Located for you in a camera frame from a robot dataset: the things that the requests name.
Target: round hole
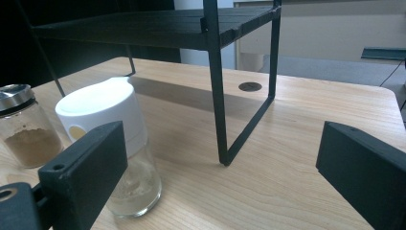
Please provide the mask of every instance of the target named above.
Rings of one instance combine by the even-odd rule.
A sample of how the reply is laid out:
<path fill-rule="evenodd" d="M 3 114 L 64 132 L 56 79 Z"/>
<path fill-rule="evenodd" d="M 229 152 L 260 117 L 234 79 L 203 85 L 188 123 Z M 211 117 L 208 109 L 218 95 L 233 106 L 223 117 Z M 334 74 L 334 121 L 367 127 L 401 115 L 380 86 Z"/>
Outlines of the round hole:
<path fill-rule="evenodd" d="M 55 166 L 53 167 L 53 169 L 54 169 L 55 171 L 58 171 L 58 170 L 63 169 L 64 167 L 65 167 L 64 165 L 55 165 Z"/>
<path fill-rule="evenodd" d="M 15 194 L 17 193 L 17 189 L 15 188 L 9 188 L 9 189 L 5 189 L 0 191 L 0 202 L 10 199 L 11 197 L 13 197 Z"/>
<path fill-rule="evenodd" d="M 239 85 L 238 88 L 245 92 L 255 92 L 262 89 L 262 85 L 256 82 L 245 82 Z"/>

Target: glass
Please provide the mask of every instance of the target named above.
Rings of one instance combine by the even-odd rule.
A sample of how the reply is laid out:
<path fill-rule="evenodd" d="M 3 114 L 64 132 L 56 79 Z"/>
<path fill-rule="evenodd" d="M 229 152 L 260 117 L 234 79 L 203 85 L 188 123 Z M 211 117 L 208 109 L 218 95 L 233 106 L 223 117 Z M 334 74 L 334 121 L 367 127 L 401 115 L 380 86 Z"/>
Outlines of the glass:
<path fill-rule="evenodd" d="M 149 151 L 149 144 L 128 158 L 128 168 L 107 201 L 107 208 L 119 217 L 139 217 L 161 196 L 162 184 Z"/>
<path fill-rule="evenodd" d="M 37 102 L 1 116 L 0 130 L 1 140 L 24 168 L 42 166 L 63 150 L 59 137 Z"/>

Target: black rack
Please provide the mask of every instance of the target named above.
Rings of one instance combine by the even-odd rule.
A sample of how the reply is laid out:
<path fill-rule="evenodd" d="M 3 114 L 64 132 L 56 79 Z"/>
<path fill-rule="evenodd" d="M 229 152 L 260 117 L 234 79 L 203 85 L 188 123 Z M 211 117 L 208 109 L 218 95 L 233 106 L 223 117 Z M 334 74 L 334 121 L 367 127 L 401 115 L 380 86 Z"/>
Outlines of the black rack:
<path fill-rule="evenodd" d="M 203 0 L 203 10 L 120 12 L 32 27 L 35 37 L 207 51 L 214 99 L 220 163 L 228 166 L 275 98 L 282 0 L 272 7 L 219 9 Z M 269 92 L 261 108 L 228 149 L 224 110 L 221 48 L 272 21 Z M 130 63 L 135 72 L 131 54 Z M 56 84 L 63 95 L 57 77 Z"/>

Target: glass jar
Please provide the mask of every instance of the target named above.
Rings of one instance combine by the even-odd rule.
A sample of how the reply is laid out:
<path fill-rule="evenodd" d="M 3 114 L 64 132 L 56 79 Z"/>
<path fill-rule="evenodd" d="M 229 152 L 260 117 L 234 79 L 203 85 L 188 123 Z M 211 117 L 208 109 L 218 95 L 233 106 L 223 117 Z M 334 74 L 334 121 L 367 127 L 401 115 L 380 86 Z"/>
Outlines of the glass jar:
<path fill-rule="evenodd" d="M 139 217 L 155 205 L 161 191 L 161 177 L 146 142 L 138 152 L 128 157 L 128 168 L 106 205 L 119 217 Z"/>
<path fill-rule="evenodd" d="M 123 121 L 128 167 L 106 204 L 119 217 L 145 214 L 162 191 L 146 123 L 130 82 L 130 78 L 111 78 L 81 88 L 56 105 L 56 114 L 72 142 L 95 127 Z"/>
<path fill-rule="evenodd" d="M 24 168 L 42 166 L 63 150 L 28 84 L 0 87 L 0 139 Z"/>

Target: table surface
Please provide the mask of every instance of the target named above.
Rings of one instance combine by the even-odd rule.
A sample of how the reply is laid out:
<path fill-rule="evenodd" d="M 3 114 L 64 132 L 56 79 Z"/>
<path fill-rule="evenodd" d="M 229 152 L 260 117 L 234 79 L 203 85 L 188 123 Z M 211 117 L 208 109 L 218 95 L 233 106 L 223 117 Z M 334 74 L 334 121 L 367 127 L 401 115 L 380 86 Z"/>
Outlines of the table surface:
<path fill-rule="evenodd" d="M 135 59 L 132 78 L 163 193 L 141 218 L 106 208 L 93 229 L 372 229 L 318 173 L 325 121 L 358 127 L 406 151 L 395 94 L 385 88 L 278 76 L 277 96 L 230 167 L 218 163 L 207 67 Z M 61 79 L 66 93 L 130 72 L 115 58 Z M 262 84 L 243 92 L 246 81 Z M 267 94 L 267 75 L 224 70 L 228 142 L 237 138 Z M 53 82 L 34 89 L 65 147 Z M 37 169 L 18 167 L 0 145 L 0 185 L 35 185 Z"/>

